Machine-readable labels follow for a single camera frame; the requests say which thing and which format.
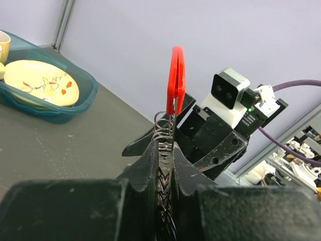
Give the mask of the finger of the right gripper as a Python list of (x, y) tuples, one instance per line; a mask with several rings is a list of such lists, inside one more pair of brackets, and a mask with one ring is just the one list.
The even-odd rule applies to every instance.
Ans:
[(141, 156), (146, 148), (149, 147), (152, 142), (152, 137), (154, 134), (154, 129), (149, 129), (146, 133), (136, 138), (134, 141), (129, 143), (122, 151), (123, 157), (135, 157)]

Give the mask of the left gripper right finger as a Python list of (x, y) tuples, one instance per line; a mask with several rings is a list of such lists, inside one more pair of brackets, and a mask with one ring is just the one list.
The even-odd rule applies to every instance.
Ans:
[(205, 240), (204, 212), (198, 188), (214, 182), (190, 163), (179, 147), (173, 149), (171, 181), (172, 217), (178, 240)]

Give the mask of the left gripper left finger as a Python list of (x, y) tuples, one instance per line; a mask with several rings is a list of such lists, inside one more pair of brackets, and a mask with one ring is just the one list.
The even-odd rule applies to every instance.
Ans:
[(121, 196), (118, 240), (154, 240), (157, 200), (158, 142), (151, 142), (144, 153), (118, 180), (126, 180)]

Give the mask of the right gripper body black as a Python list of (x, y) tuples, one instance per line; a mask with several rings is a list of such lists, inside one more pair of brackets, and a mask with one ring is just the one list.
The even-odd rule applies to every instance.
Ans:
[(216, 180), (246, 153), (251, 135), (288, 107), (281, 98), (276, 104), (279, 108), (270, 117), (254, 107), (246, 110), (237, 126), (232, 128), (215, 111), (198, 106), (196, 99), (187, 93), (183, 110), (177, 118), (181, 126), (176, 128), (176, 142), (189, 162)]

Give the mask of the metal keyring cluster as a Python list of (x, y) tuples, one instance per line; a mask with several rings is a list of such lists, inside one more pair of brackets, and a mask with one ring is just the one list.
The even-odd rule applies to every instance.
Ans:
[(154, 116), (152, 140), (158, 141), (159, 161), (169, 164), (172, 159), (175, 116), (159, 111)]

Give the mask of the red handled metal key holder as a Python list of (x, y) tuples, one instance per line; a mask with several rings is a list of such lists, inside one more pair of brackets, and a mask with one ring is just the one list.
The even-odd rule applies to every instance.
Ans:
[(181, 114), (186, 93), (186, 68), (184, 50), (181, 46), (174, 46), (167, 87), (167, 114), (170, 117), (170, 152), (169, 174), (173, 166), (173, 147), (177, 117)]

